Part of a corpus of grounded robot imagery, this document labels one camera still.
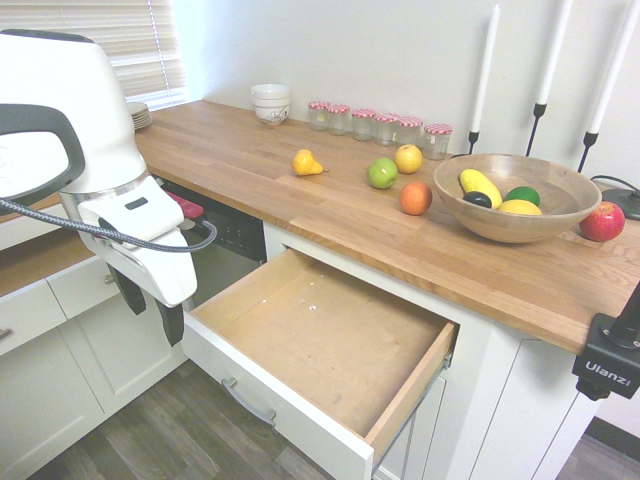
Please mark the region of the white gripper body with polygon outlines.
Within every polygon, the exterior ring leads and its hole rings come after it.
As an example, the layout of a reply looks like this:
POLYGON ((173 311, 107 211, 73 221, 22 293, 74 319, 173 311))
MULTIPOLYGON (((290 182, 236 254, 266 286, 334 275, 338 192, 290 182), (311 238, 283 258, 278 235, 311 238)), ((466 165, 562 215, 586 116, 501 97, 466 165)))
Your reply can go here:
MULTIPOLYGON (((130 191, 93 198, 78 205, 81 220, 97 226, 101 220, 115 230, 164 246, 185 247, 179 230, 181 207, 156 181, 147 177, 130 191)), ((98 240, 82 232, 93 253, 168 307, 181 304, 196 290, 197 280, 189 253, 168 253, 123 242, 98 240)))

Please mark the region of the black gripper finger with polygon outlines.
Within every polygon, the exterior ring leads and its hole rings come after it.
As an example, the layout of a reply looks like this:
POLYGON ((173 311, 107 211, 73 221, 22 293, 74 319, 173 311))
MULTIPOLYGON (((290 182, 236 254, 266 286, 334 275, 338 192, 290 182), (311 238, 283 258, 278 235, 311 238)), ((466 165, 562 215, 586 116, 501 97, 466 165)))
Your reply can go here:
POLYGON ((110 267, 109 272, 131 311, 135 315, 144 312, 146 301, 141 288, 114 267, 110 267))
POLYGON ((171 347, 177 345, 184 335, 184 312, 183 306, 178 304, 168 307, 156 300, 156 305, 162 319, 162 325, 166 339, 171 347))

